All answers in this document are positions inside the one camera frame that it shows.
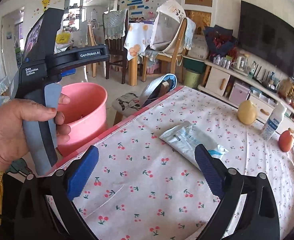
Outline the person's left hand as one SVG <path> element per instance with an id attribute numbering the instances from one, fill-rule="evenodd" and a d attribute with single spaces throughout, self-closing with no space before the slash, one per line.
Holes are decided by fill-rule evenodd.
<path id="1" fill-rule="evenodd" d="M 71 127 L 65 116 L 55 108 L 48 108 L 32 100 L 14 99 L 0 106 L 0 171 L 5 172 L 13 161 L 29 152 L 22 122 L 54 119 L 58 144 L 70 139 Z"/>

